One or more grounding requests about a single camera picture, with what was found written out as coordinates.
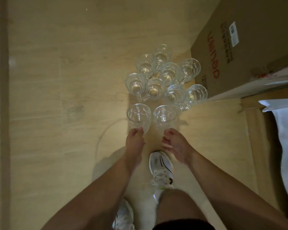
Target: sticker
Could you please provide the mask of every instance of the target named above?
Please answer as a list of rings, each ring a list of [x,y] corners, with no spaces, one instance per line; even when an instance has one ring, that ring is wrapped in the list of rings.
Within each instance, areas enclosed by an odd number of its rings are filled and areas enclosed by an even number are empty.
[[[237,32],[237,28],[236,28],[236,22],[233,22],[229,26],[229,32],[230,32],[230,37],[232,39],[232,46],[234,47],[239,43],[238,32]]]
[[[287,83],[288,81],[275,81],[275,82],[270,82],[268,84],[265,84],[265,85],[276,85],[276,84],[284,84],[284,83]]]

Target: forearm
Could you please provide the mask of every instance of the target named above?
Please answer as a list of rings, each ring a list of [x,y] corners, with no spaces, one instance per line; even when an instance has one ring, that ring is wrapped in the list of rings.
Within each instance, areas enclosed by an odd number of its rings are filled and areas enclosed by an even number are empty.
[[[288,229],[288,220],[264,199],[195,150],[190,155],[190,170],[228,228]]]
[[[113,208],[122,199],[133,170],[134,163],[124,155],[60,209],[42,230],[80,230],[108,223],[116,214]]]

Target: barcode label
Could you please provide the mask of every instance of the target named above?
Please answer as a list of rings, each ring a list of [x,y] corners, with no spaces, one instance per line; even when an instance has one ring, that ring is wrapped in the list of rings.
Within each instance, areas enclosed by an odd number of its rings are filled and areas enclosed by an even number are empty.
[[[236,22],[233,22],[229,26],[229,32],[230,32],[230,37],[232,40],[232,46],[234,47],[239,43],[238,32],[237,32],[237,28],[236,28]]]

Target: black shorts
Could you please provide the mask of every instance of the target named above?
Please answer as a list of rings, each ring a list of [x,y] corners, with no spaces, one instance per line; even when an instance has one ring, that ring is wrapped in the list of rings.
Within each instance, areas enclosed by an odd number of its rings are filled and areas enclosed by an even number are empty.
[[[158,224],[153,228],[153,230],[168,229],[215,230],[215,228],[210,223],[199,219],[171,220],[169,222]]]

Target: cardboard box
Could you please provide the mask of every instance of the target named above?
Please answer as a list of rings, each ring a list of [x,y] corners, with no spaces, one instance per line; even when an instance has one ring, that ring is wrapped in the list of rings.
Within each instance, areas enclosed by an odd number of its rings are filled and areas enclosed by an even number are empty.
[[[208,100],[288,85],[288,0],[221,0],[191,54]]]
[[[243,98],[255,165],[258,194],[288,218],[288,195],[281,174],[282,146],[272,112],[262,112],[259,100],[288,98],[288,87]]]

